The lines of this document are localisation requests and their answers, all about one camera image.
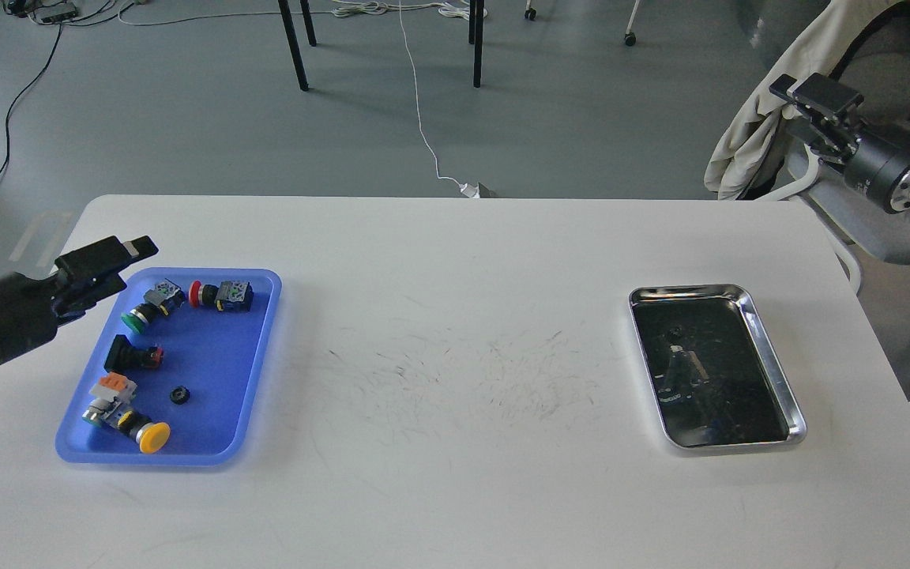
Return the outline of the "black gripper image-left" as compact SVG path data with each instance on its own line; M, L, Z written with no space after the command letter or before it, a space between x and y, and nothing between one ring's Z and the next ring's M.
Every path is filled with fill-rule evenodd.
M55 296L53 281L21 273L0 277L0 365L45 345L60 325L83 318L101 301L126 289L120 273L158 254L148 236L120 241L109 236L55 259L57 278L65 285Z

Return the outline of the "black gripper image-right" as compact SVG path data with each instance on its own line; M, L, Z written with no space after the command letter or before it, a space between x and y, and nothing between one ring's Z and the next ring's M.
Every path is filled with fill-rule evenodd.
M850 133L864 127L859 91L822 74L781 74L769 93L795 109L788 132L822 162L844 167L844 183L886 213L910 209L910 130L864 130L850 158Z

